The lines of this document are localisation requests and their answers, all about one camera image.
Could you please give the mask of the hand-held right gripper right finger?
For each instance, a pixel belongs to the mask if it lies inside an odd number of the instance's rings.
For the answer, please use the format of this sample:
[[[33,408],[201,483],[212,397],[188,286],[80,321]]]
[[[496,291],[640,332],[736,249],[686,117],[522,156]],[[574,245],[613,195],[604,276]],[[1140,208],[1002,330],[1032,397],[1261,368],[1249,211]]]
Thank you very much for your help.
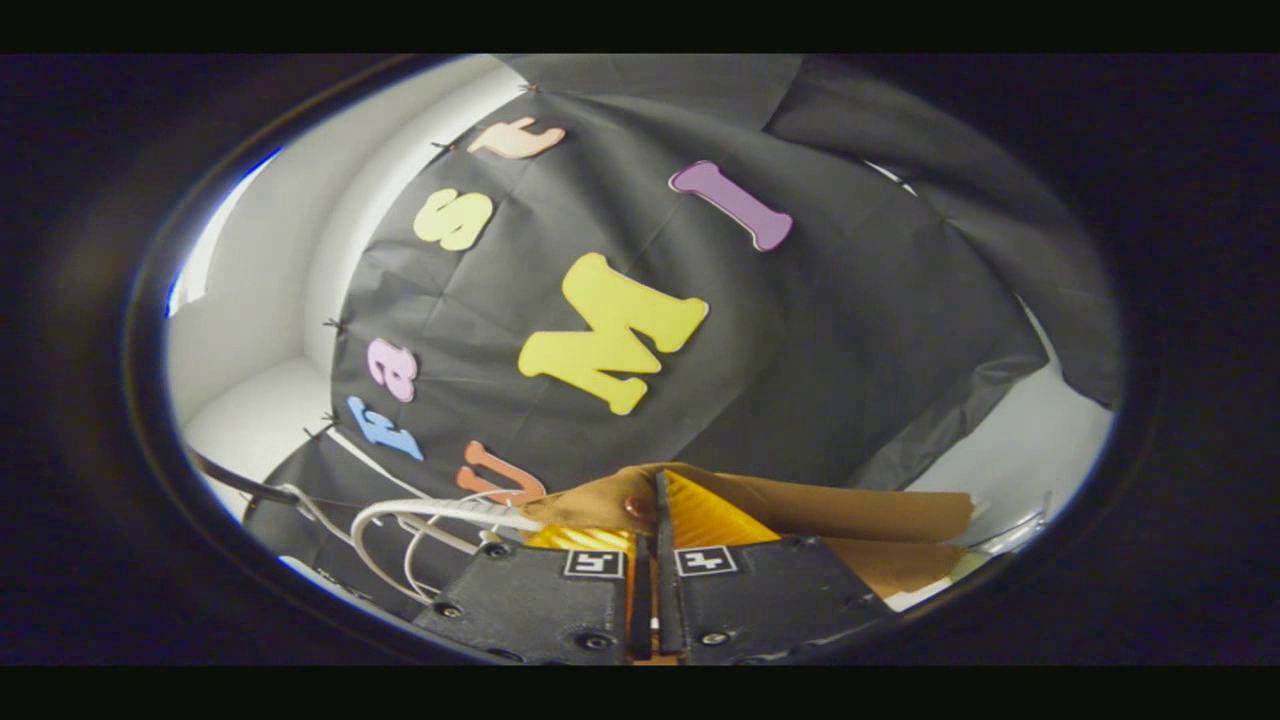
[[[687,665],[810,662],[890,628],[896,612],[814,536],[681,547],[680,529],[712,521],[716,496],[678,509],[699,486],[655,477],[657,652]]]

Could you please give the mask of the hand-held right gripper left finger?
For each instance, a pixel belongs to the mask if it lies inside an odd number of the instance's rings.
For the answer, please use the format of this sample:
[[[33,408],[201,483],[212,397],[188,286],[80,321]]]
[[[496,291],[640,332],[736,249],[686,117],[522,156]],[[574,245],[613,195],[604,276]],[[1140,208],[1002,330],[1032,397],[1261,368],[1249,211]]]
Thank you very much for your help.
[[[512,664],[646,664],[650,584],[635,533],[547,527],[524,544],[483,544],[413,624]]]

